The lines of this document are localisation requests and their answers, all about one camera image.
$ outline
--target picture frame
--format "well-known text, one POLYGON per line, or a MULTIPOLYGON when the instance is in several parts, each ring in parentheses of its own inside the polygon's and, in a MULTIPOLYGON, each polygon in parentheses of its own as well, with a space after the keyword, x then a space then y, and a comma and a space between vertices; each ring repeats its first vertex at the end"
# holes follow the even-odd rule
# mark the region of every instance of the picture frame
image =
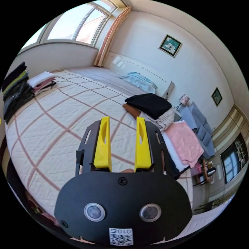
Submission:
POLYGON ((220 104, 220 102, 222 101, 222 96, 220 94, 220 91, 218 89, 218 87, 215 89, 215 91, 213 92, 213 94, 211 95, 214 103, 216 106, 218 106, 220 104))
POLYGON ((180 41, 167 34, 163 42, 161 43, 159 49, 174 58, 177 52, 179 51, 181 45, 182 43, 180 41))

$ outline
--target white wall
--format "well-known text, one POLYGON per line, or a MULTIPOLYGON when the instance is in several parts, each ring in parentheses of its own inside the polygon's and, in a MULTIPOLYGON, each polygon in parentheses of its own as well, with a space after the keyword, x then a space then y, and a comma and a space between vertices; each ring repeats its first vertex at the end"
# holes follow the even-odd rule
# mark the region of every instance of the white wall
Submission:
POLYGON ((129 2, 133 10, 165 18, 195 36, 216 59, 227 78, 235 104, 249 117, 249 90, 245 78, 230 51, 209 28, 191 15, 166 4, 151 0, 129 2))
POLYGON ((212 128, 222 123, 234 104, 228 82, 210 52, 189 32, 166 19, 132 11, 119 27, 110 52, 167 74, 175 83, 169 101, 177 106, 178 99, 187 94, 212 128), (182 42, 175 58, 158 49, 166 34, 182 42), (218 107, 211 98, 216 87, 223 97, 218 107))
POLYGON ((27 65, 29 77, 60 68, 92 66, 97 53, 98 49, 79 44, 42 44, 19 54, 7 74, 23 61, 27 65))

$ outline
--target pink towel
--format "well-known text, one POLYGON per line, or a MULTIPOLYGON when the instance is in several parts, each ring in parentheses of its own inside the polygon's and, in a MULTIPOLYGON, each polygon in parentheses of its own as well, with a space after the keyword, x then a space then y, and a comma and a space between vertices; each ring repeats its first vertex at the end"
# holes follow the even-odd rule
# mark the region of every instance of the pink towel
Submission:
POLYGON ((174 122, 165 130, 183 165, 195 166, 204 150, 185 121, 174 122))

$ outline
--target sticker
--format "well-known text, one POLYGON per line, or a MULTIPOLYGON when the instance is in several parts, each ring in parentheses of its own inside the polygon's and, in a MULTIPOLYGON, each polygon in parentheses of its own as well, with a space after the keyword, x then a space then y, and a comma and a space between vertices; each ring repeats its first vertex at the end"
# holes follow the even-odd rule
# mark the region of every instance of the sticker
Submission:
POLYGON ((109 228, 111 246, 133 246, 133 233, 131 228, 109 228))

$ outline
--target table lamp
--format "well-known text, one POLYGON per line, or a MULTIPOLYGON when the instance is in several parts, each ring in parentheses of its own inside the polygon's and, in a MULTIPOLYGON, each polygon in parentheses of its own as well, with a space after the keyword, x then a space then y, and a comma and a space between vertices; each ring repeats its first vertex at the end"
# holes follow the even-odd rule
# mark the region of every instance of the table lamp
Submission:
POLYGON ((179 104, 179 106, 176 107, 176 110, 177 110, 181 105, 186 106, 189 100, 190 100, 190 98, 189 98, 186 94, 183 94, 183 95, 179 98, 180 104, 179 104))

